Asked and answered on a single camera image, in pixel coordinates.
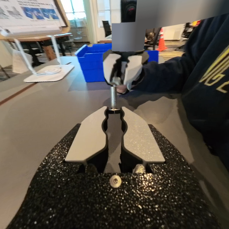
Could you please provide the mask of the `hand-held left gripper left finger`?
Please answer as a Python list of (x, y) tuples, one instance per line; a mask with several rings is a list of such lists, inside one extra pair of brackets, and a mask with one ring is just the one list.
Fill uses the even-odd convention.
[(65, 162), (93, 164), (99, 173), (104, 172), (108, 161), (108, 111), (104, 106), (82, 121)]

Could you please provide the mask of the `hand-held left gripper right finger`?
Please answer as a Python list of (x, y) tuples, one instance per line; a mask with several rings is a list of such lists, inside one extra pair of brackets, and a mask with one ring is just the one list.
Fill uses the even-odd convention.
[(120, 109), (123, 131), (120, 171), (132, 173), (140, 165), (150, 171), (151, 164), (164, 164), (165, 158), (147, 122), (126, 107)]

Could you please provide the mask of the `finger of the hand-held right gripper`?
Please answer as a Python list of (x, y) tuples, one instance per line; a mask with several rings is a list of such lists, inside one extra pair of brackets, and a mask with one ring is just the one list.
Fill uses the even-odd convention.
[(122, 56), (119, 54), (108, 54), (104, 59), (104, 78), (109, 85), (122, 85)]
[(133, 55), (128, 57), (125, 69), (125, 86), (127, 90), (131, 90), (132, 83), (142, 72), (142, 55)]

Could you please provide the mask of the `blue plastic bin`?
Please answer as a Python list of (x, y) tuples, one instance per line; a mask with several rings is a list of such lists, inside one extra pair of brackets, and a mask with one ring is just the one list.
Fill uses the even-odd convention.
[[(92, 47), (84, 45), (76, 52), (86, 82), (105, 82), (103, 54), (107, 50), (112, 50), (112, 44), (93, 44)], [(158, 51), (146, 52), (149, 54), (148, 61), (158, 62)], [(122, 61), (121, 79), (123, 85), (125, 85), (126, 66), (127, 62)]]

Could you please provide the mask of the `silver hex bolt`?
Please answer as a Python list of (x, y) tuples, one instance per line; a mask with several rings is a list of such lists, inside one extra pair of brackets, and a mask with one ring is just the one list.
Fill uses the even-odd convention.
[(117, 106), (117, 91), (116, 91), (117, 85), (122, 85), (122, 79), (120, 77), (114, 76), (111, 80), (111, 88), (110, 88), (110, 94), (111, 94), (110, 105), (111, 106), (110, 106), (110, 108), (118, 108), (118, 106)]

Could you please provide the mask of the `person's right hand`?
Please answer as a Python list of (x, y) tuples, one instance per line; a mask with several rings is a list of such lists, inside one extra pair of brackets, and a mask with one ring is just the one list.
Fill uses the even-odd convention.
[(126, 85), (117, 85), (116, 86), (116, 91), (120, 95), (127, 94), (129, 92), (128, 88)]

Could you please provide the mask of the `orange traffic cone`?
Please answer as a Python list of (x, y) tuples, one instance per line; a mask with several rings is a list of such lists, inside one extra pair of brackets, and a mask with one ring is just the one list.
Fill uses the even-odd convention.
[(162, 51), (165, 51), (166, 49), (167, 49), (167, 47), (165, 46), (164, 32), (163, 32), (163, 28), (161, 28), (158, 48), (156, 50), (159, 52), (162, 52)]

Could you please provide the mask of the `black office chair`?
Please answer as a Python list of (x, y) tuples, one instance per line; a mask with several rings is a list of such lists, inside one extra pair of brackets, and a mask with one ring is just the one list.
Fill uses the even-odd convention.
[(105, 37), (110, 36), (112, 34), (112, 31), (111, 31), (109, 21), (103, 21), (102, 20), (102, 24), (103, 24), (103, 28), (104, 28), (104, 32), (105, 32)]

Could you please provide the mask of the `black panel with red logo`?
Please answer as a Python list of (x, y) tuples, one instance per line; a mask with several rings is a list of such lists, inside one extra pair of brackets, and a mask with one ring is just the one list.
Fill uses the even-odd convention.
[(135, 22), (137, 0), (121, 0), (121, 23)]

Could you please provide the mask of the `wooden board document stand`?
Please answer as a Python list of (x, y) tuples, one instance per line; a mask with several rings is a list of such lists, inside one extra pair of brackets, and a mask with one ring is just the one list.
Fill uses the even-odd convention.
[(51, 37), (54, 51), (55, 51), (55, 54), (57, 57), (57, 64), (43, 67), (39, 71), (36, 71), (33, 68), (34, 71), (33, 72), (30, 71), (32, 74), (29, 77), (27, 77), (26, 79), (24, 79), (24, 82), (31, 83), (31, 82), (56, 82), (56, 81), (60, 81), (74, 68), (74, 65), (71, 65), (71, 64), (70, 65), (61, 64), (59, 50), (57, 48), (57, 42), (56, 42), (56, 38), (55, 38), (55, 35), (67, 33), (70, 30), (70, 23), (68, 25), (69, 26), (67, 28), (64, 28), (60, 33), (51, 34), (51, 35), (47, 35), (47, 34), (38, 34), (37, 35), (37, 34), (35, 34), (35, 35), (24, 35), (24, 36), (16, 36), (16, 37), (15, 36), (6, 36), (5, 37), (5, 36), (0, 34), (1, 40), (4, 40), (4, 39), (5, 40), (10, 40), (10, 39), (13, 40), (13, 42), (16, 44), (19, 51), (21, 51), (22, 56), (25, 59), (28, 67), (30, 67), (30, 64), (28, 63), (28, 60), (25, 56), (25, 52), (24, 52), (22, 45), (18, 39), (20, 39), (20, 38), (31, 38), (31, 37), (36, 37), (36, 36), (50, 36)]

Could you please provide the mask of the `person's navy sweatshirt torso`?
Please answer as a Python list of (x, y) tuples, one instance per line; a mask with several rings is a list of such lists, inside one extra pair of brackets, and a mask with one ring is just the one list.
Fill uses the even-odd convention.
[(188, 120), (229, 171), (229, 14), (204, 19), (184, 51), (193, 64), (182, 90)]

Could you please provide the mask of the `long wooden table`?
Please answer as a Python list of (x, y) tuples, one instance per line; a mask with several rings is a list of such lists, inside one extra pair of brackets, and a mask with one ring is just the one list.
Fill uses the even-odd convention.
[[(72, 33), (64, 33), (54, 36), (56, 38), (58, 50), (60, 51), (62, 56), (65, 56), (65, 49), (63, 43), (70, 41), (69, 37), (72, 36)], [(51, 45), (53, 47), (50, 36), (36, 36), (31, 38), (20, 38), (18, 40), (20, 41), (22, 48), (28, 50), (28, 54), (32, 56), (35, 66), (43, 64), (43, 62), (40, 62), (37, 57), (38, 54), (44, 53), (42, 46)]]

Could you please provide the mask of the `white folded paper sheet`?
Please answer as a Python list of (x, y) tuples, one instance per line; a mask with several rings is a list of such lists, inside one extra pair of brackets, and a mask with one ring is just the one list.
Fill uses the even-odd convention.
[(21, 73), (24, 73), (28, 70), (30, 70), (32, 72), (34, 71), (34, 69), (32, 67), (32, 60), (33, 60), (32, 56), (30, 54), (27, 54), (27, 53), (25, 53), (25, 56), (28, 60), (28, 63), (30, 64), (30, 67), (28, 67), (25, 59), (22, 56), (21, 51), (13, 49), (12, 72), (21, 74)]

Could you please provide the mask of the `printed instruction sheet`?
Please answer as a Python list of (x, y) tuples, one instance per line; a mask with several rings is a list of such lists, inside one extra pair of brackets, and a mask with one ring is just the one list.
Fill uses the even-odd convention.
[(3, 36), (58, 34), (69, 25), (59, 0), (1, 0)]

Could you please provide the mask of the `wooden log post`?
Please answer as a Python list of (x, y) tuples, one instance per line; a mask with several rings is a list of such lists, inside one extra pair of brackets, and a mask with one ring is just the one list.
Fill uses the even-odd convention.
[(49, 46), (42, 46), (44, 53), (46, 54), (46, 57), (48, 59), (48, 61), (54, 60), (56, 59), (56, 54), (52, 48), (51, 45)]

